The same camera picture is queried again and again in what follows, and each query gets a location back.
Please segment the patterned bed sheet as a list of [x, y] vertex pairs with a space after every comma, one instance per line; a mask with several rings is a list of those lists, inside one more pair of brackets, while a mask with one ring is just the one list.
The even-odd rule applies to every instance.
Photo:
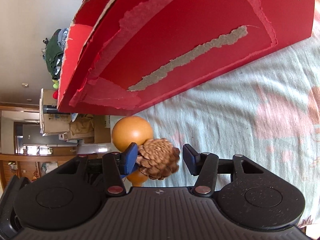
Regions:
[[319, 31], [139, 113], [157, 138], [243, 154], [295, 185], [319, 224]]

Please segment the orange wooden gourd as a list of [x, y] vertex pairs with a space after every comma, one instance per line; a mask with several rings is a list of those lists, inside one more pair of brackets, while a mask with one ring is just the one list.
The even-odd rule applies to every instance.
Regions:
[[132, 142], [140, 146], [147, 140], [153, 139], [153, 130], [145, 119], [139, 116], [128, 116], [116, 122], [111, 138], [116, 149], [123, 152]]

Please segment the pile of folded clothes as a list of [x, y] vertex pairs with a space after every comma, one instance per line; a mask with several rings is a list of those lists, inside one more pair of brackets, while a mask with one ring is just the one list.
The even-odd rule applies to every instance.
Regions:
[[46, 45], [42, 50], [42, 57], [53, 80], [60, 79], [68, 33], [68, 28], [57, 29], [50, 39], [42, 41]]

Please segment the red cardboard storage box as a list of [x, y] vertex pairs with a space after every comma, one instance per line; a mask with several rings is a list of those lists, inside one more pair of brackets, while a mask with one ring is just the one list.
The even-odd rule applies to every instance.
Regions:
[[315, 0], [83, 0], [57, 107], [138, 113], [310, 37], [314, 7]]

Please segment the brown cardboard box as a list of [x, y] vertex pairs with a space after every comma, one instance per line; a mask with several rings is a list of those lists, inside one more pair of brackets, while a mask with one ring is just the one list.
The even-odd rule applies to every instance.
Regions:
[[57, 109], [57, 90], [41, 89], [40, 92], [40, 130], [45, 135], [63, 134], [70, 131], [71, 115], [60, 113]]

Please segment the brown pine cone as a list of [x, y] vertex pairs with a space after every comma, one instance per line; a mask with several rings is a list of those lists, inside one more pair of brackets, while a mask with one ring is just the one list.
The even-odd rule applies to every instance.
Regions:
[[152, 180], [163, 180], [179, 169], [180, 150], [166, 138], [148, 139], [138, 146], [138, 170]]

